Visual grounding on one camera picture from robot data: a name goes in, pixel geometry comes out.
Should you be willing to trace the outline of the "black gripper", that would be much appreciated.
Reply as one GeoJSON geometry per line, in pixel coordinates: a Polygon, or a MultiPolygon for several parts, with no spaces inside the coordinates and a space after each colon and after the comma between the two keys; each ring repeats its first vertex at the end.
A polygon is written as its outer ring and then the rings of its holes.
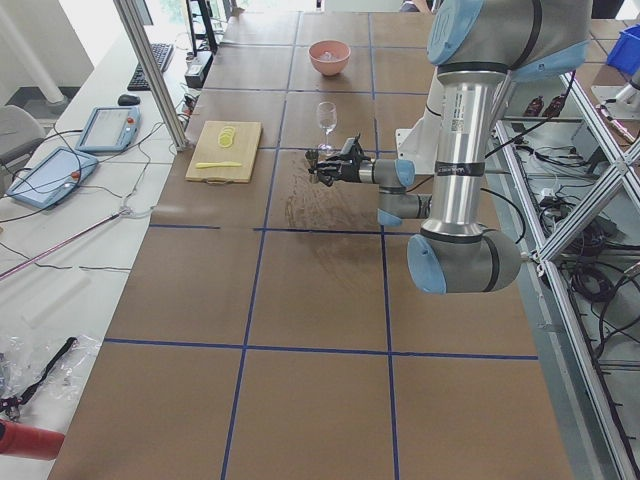
{"type": "Polygon", "coordinates": [[[309,171],[312,184],[322,183],[331,186],[337,181],[348,183],[374,184],[374,161],[367,156],[349,157],[336,155],[316,161],[316,168],[329,168],[329,174],[321,171],[309,171]]]}

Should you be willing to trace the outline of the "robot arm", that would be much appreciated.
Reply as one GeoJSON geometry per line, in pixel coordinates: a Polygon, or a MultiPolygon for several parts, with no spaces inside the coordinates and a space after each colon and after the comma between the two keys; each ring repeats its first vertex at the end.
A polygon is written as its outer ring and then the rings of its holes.
{"type": "Polygon", "coordinates": [[[427,53],[443,88],[433,189],[413,194],[410,159],[371,159],[357,137],[334,156],[306,153],[325,185],[370,183],[379,189],[378,221],[421,221],[407,246],[416,287],[429,294],[491,292],[517,277],[516,244],[477,218],[485,155],[498,118],[496,92],[577,69],[588,49],[588,1],[447,1],[437,11],[427,53]]]}

